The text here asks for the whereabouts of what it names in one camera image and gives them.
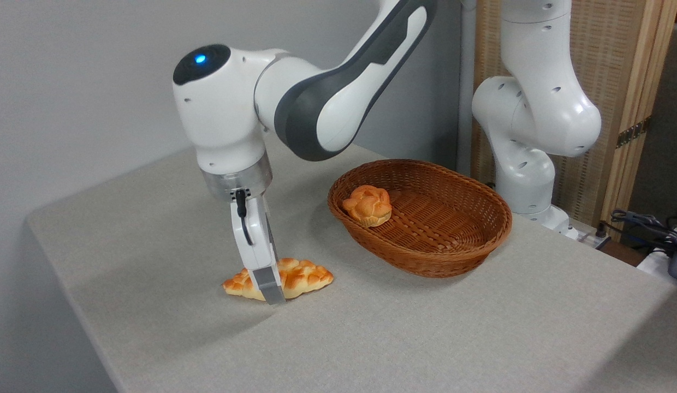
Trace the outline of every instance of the basket rim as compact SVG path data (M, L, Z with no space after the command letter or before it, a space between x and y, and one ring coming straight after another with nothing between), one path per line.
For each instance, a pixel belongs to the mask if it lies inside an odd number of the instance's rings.
M482 244L481 246L477 246L475 248L471 249L464 249L464 251L443 251L443 252L426 252L426 251L416 251L416 249L410 249L406 248L404 246L399 246L398 244L392 242L390 239L384 239L381 236L377 236L373 231L370 231L366 228L363 228L356 224L356 222L351 219L351 217L346 214L346 212L341 209L340 206L337 205L337 203L331 198L331 195L334 193L334 189L338 187L339 183L343 181L345 177L348 177L350 174L353 172L359 171L361 169L364 169L365 167L370 167L370 166L384 166L388 165L394 162L401 162L401 163L406 163L406 164L413 164L416 166L425 166L428 167L429 169L434 169L436 171L443 171L447 176L451 177L456 177L458 181L464 181L468 182L470 186L474 186L478 189L483 190L484 194L488 196L489 198L493 199L491 200L492 203L495 203L496 205L500 206L503 208L503 211L505 212L505 217L504 217L504 222L503 222L503 227L502 229L496 234L496 236L492 237L491 239L488 239L486 243ZM329 189L329 195L328 195L328 204L329 208L333 212L334 216L337 214L340 216L336 216L341 220L341 222L344 223L344 225L348 224L349 226L353 227L353 229L358 229L359 231L362 231L364 234L369 235L372 239L376 241L380 241L383 243L387 243L390 246L398 249L399 251L408 253L408 254L417 254L422 257L426 256L467 256L467 257L479 257L482 255L486 255L491 253L494 249L498 248L500 244L502 244L505 239L508 237L510 234L511 228L513 227L513 214L511 213L510 208L508 207L508 204L504 199L501 197L501 195L497 194L494 192L493 189L490 187L486 186L485 184L482 184L479 181L476 181L475 179L472 179L471 177L464 176L463 174L459 174L458 172L455 172L453 170L450 170L446 168L445 166L441 166L438 164L434 164L432 162L426 162L426 161L421 161L418 159L406 159L406 158L395 158L395 159L379 159L376 161L371 161L371 162L366 162L364 164L361 164L354 169L349 170L345 174L343 174L341 177L336 179L334 184L332 184L331 188Z

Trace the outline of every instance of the black cable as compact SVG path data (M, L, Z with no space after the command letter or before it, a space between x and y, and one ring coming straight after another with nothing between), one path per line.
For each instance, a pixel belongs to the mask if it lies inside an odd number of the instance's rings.
M624 211L623 209L615 209L610 216L610 221L612 222L628 222L630 224L641 226L660 236L677 236L677 231L664 227L655 216L649 214L637 214L631 211Z
M657 243L661 243L661 241L663 241L663 238L654 238L654 239L652 239L651 241L655 241L655 242L657 242ZM655 252L655 251L658 250L658 249L656 249L654 246L652 246L652 245L650 245L650 244L639 244L638 246L632 246L632 247L630 247L630 248L631 248L631 249L635 249L636 251L640 251L641 249L646 248L646 252L645 252L646 255L649 255L649 254L651 254L651 252Z
M672 254L673 254L674 252L677 252L677 246L676 246L675 244L673 244L673 242L669 242L669 243L658 243L658 242L655 242L655 241L650 241L650 240L647 240L647 239L639 238L639 237L637 237L637 236L635 236L635 235L629 233L629 232L626 231L626 230L623 230L623 229L616 228L616 227L612 226L611 224L609 224L609 223L606 222L606 221L601 221L601 222L602 222L603 224L605 224L606 227L608 227L608 228L610 228L610 229L613 229L613 231L616 231L616 232L619 232L619 233L624 234L624 235L626 235L626 236L629 236L629 237L631 237L632 239L634 239L635 241L638 241L638 242L640 242L640 243L645 243L645 244L648 244L648 245L650 245L650 246L653 246L654 248L660 248L660 249L663 249L664 251L669 251L669 252L671 252Z

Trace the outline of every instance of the black electrical cord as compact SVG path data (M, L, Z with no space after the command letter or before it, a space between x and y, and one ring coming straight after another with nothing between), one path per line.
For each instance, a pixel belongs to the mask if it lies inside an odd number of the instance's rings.
M611 214L610 221L612 222L627 222L628 224L638 225L644 229L663 237L676 237L677 231L664 227L661 222L656 219L655 216L650 216L648 214L637 214L631 211L624 211L622 209L616 209Z
M646 246L648 246L648 247L662 249L665 252L665 254L667 254L667 255L670 254L669 257L673 256L673 254L675 254L677 252L677 245L674 244L673 241L669 241L668 239L666 239L666 241L663 242L663 243L660 243L660 242L657 242L657 241L650 241L650 240L647 240L647 239L639 238L636 235L629 233L628 230L614 227L606 221L601 221L601 223L603 225L605 225L606 227L613 229L613 231L616 231L618 233L624 234L624 235L632 238L634 241L638 241L640 243L646 244Z
M656 238L651 239L651 241L655 241L657 243L661 243L663 240L665 240L665 238L656 237ZM648 244L640 244L638 246L632 246L631 248L639 250L639 249L651 248L651 247L653 247L653 246L648 245Z

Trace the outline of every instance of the brown wicker basket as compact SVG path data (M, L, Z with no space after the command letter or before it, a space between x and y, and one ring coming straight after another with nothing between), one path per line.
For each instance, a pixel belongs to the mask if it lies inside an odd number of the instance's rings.
M363 228L341 208L363 184L389 192L391 219ZM451 277L479 266L511 230L511 210L489 187L436 164L385 159L353 169L329 190L329 209L368 251L409 273Z

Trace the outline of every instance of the bread roll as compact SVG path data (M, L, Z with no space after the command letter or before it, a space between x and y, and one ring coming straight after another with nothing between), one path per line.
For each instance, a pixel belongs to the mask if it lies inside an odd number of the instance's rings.
M387 190L374 186L354 189L351 198L343 201L343 208L364 228L382 225L391 217Z
M303 293L322 289L334 281L334 275L324 266L317 266L307 259L298 261L283 258L278 261L278 273L281 276L283 295L286 299L294 299ZM246 268L233 278L224 281L222 286L227 294L266 301L261 291L254 288Z

